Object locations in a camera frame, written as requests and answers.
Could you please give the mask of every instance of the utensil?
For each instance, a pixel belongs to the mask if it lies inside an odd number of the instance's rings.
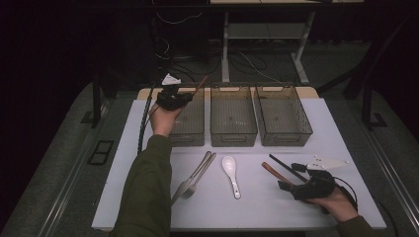
[[[201,161],[200,165],[197,167],[197,169],[192,173],[192,175],[188,178],[188,180],[181,183],[181,185],[176,190],[176,193],[172,196],[172,205],[176,202],[176,200],[185,192],[185,190],[188,188],[191,181],[197,176],[198,172],[203,168],[206,161],[210,158],[211,152],[207,151],[206,155],[204,156],[204,159]]]
[[[185,192],[182,194],[182,198],[186,199],[186,198],[189,198],[191,195],[194,194],[194,192],[197,190],[197,183],[198,183],[198,181],[203,176],[203,174],[206,172],[207,168],[210,166],[210,164],[212,163],[212,161],[215,158],[215,156],[216,156],[216,153],[212,153],[212,155],[210,156],[210,158],[208,159],[208,161],[204,165],[202,171],[198,175],[198,177],[195,180],[195,182],[191,186],[189,186],[188,189],[185,190]]]
[[[234,158],[232,158],[231,156],[225,156],[222,159],[222,168],[231,180],[231,185],[233,186],[234,191],[234,197],[236,199],[239,199],[240,191],[238,190],[237,181],[235,179],[236,163]]]
[[[287,178],[285,178],[284,176],[282,176],[280,173],[278,173],[276,170],[274,170],[274,168],[272,168],[268,163],[263,162],[262,163],[263,168],[265,168],[267,171],[269,171],[271,174],[273,174],[275,177],[277,177],[278,179],[282,180],[285,183],[288,183],[292,186],[294,186],[293,183],[291,183]]]
[[[293,175],[295,175],[301,181],[307,183],[308,179],[306,179],[304,176],[302,176],[301,174],[299,174],[297,171],[293,170],[290,166],[286,165],[284,162],[280,161],[277,157],[275,157],[272,154],[269,154],[269,157],[271,157],[273,160],[275,160],[282,167],[286,168],[288,171],[290,171]]]

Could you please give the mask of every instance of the person's left hand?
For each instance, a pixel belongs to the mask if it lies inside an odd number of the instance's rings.
[[[176,117],[184,108],[176,111],[166,111],[158,105],[154,104],[148,115],[150,116],[151,127],[154,135],[163,135],[168,137],[175,125]]]

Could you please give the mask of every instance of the white table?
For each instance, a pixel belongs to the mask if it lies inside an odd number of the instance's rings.
[[[360,175],[353,164],[339,130],[322,99],[301,99],[313,128],[304,147],[263,147],[259,135],[254,147],[211,147],[209,121],[210,101],[206,101],[206,143],[202,147],[174,147],[171,163],[172,195],[186,180],[205,153],[217,156],[201,178],[198,189],[189,199],[178,199],[172,207],[172,230],[314,230],[330,228],[336,223],[312,204],[293,199],[279,189],[277,179],[268,173],[262,162],[269,163],[292,182],[300,181],[269,158],[272,153],[286,164],[304,164],[313,155],[349,161],[350,166],[333,169],[330,173],[348,182],[356,191],[360,214],[373,228],[385,228],[385,223]],[[112,230],[117,219],[121,196],[130,164],[136,155],[139,125],[145,101],[132,103],[126,127],[108,180],[92,223],[92,227]],[[144,135],[145,147],[151,135],[148,126]],[[237,183],[241,199],[235,199],[231,183],[222,170],[221,159],[233,156],[237,163]]]

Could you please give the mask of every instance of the dark background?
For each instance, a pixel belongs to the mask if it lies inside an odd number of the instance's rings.
[[[375,1],[368,1],[368,7],[361,11],[319,12],[310,39],[380,44],[416,4],[398,2],[397,7],[378,7]],[[209,38],[222,37],[222,13],[205,13],[194,24],[150,26],[154,16],[150,12],[81,14],[72,1],[8,0],[0,4],[1,230],[69,107],[91,82],[92,71],[99,73],[108,97],[119,90],[138,90],[159,77],[153,52],[156,36],[172,36],[176,46],[205,58],[206,49],[200,45]],[[176,14],[166,17],[176,18]],[[406,22],[388,47],[371,82],[416,138],[419,97],[413,86],[406,85],[417,85],[419,79],[414,71],[419,53],[418,16],[414,14]],[[240,14],[236,17],[254,21]],[[173,32],[183,34],[179,37]],[[376,54],[376,50],[371,51],[370,57]]]

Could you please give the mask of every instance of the cutlery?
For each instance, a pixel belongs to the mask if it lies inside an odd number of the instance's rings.
[[[278,179],[282,180],[285,183],[290,184],[291,186],[294,186],[293,183],[291,183],[287,178],[285,178],[284,176],[282,176],[280,173],[278,173],[276,170],[274,170],[274,168],[272,168],[268,163],[263,162],[262,163],[263,168],[265,168],[267,171],[269,171],[271,174],[273,174],[275,177],[277,177]]]
[[[212,153],[211,157],[208,159],[208,161],[204,165],[203,169],[201,170],[201,172],[198,175],[198,177],[195,180],[195,182],[191,186],[189,186],[188,189],[185,190],[185,192],[182,194],[182,198],[186,199],[186,198],[189,198],[191,195],[194,194],[194,192],[197,190],[197,183],[198,183],[198,181],[203,176],[203,174],[207,170],[207,168],[210,166],[210,164],[212,163],[212,161],[215,158],[215,156],[216,156],[216,153]]]
[[[172,196],[172,205],[176,202],[176,200],[185,192],[185,190],[188,188],[191,181],[197,176],[197,174],[201,171],[201,169],[204,167],[206,161],[210,158],[211,152],[207,151],[206,156],[201,161],[200,165],[197,167],[197,169],[192,173],[192,175],[188,178],[188,180],[181,183],[181,185],[176,190],[176,193]]]
[[[234,197],[236,199],[239,199],[240,191],[238,190],[237,181],[235,179],[236,163],[234,158],[232,158],[231,156],[225,156],[222,159],[222,168],[231,180],[231,185],[233,186],[234,191]]]

